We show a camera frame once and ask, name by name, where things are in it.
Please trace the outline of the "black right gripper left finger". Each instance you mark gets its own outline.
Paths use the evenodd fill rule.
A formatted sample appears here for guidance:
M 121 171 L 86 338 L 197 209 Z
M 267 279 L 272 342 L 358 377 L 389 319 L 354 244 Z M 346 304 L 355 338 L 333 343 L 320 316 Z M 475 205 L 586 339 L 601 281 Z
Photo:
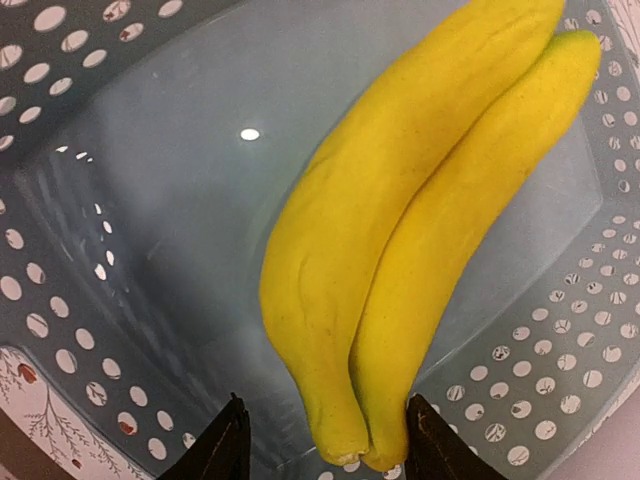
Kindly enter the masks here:
M 159 480 L 249 480 L 251 424 L 235 393 L 203 433 Z

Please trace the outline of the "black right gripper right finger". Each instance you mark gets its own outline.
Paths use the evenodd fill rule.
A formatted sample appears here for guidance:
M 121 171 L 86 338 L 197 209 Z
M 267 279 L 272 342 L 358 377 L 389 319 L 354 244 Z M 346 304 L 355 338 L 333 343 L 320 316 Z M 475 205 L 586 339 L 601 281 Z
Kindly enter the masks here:
M 408 401 L 406 425 L 409 452 L 404 472 L 408 480 L 505 480 L 420 394 Z

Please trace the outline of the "yellow toy banana bunch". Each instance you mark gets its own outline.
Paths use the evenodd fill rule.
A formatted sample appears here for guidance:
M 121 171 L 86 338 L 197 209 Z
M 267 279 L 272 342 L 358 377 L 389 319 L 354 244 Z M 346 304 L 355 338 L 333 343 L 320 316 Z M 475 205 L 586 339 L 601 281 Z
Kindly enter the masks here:
M 598 38 L 560 1 L 471 1 L 399 56 L 316 149 L 269 237 L 259 299 L 321 458 L 384 472 L 470 258 L 566 133 Z

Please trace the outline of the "blue perforated plastic basket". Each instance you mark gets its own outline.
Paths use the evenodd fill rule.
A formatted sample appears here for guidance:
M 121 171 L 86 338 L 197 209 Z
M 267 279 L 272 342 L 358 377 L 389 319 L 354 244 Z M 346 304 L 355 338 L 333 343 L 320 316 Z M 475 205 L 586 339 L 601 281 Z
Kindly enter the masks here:
M 313 447 L 257 299 L 292 183 L 453 1 L 5 1 L 1 349 L 150 476 L 235 393 L 255 479 L 371 479 Z M 467 268 L 415 388 L 546 479 L 639 386 L 639 5 L 569 1 L 603 51 L 580 118 Z

